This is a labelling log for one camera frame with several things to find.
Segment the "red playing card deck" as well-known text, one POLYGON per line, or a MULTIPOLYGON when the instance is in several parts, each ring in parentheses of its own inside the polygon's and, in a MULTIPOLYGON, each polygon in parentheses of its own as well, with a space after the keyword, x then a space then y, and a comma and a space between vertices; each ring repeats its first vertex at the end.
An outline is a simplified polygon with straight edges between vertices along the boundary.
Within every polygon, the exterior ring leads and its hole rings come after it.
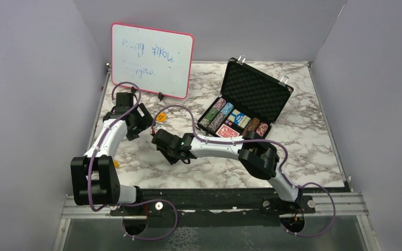
POLYGON ((240 135, 238 131, 234 130, 226 124, 222 124, 216 131, 216 134, 221 138, 234 138, 240 135))

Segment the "brown chip stack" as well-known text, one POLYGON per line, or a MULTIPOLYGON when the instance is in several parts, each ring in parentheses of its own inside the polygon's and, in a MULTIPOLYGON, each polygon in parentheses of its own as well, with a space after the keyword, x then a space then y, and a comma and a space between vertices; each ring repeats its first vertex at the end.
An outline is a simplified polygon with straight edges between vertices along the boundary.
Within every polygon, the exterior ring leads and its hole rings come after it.
POLYGON ((215 116, 213 121, 208 125, 208 127, 207 127, 208 132, 215 133, 225 118, 226 118, 226 115, 222 112, 219 112, 215 116))

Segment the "light blue chip stack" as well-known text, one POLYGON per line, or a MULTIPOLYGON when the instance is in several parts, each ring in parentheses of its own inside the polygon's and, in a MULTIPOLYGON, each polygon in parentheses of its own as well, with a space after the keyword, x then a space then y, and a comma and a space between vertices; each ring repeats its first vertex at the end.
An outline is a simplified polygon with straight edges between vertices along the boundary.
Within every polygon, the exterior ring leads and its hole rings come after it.
POLYGON ((227 116, 228 114, 230 114, 230 113, 233 111, 233 109, 234 109, 233 104, 230 103, 230 102, 228 102, 228 103, 226 103, 226 104, 222 107, 222 109, 220 110, 220 112, 221 112, 223 115, 227 116))

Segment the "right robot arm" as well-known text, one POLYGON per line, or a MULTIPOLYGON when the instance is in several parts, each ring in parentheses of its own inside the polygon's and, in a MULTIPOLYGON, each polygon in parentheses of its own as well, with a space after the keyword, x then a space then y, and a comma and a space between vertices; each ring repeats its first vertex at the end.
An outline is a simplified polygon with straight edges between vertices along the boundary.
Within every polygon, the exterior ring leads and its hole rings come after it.
POLYGON ((164 129, 153 134, 151 141, 170 164, 192 159, 218 157, 238 160, 254 178, 266 180, 281 199, 282 208, 289 213, 302 206, 302 192, 282 172, 288 158, 287 149, 280 143, 263 139, 256 132, 232 138, 216 138, 185 133, 182 137, 164 129))

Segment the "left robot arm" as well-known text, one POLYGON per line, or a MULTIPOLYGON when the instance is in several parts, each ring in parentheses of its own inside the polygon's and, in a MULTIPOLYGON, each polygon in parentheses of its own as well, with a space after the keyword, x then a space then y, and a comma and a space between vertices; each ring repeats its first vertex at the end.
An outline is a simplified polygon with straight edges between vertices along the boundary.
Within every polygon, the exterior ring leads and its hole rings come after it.
POLYGON ((115 105, 103 117, 103 128, 82 157, 71 160, 74 201, 78 206, 124 204, 130 214, 143 210, 137 186, 120 184, 114 157, 123 139, 135 140, 153 118, 133 93, 117 93, 115 105))

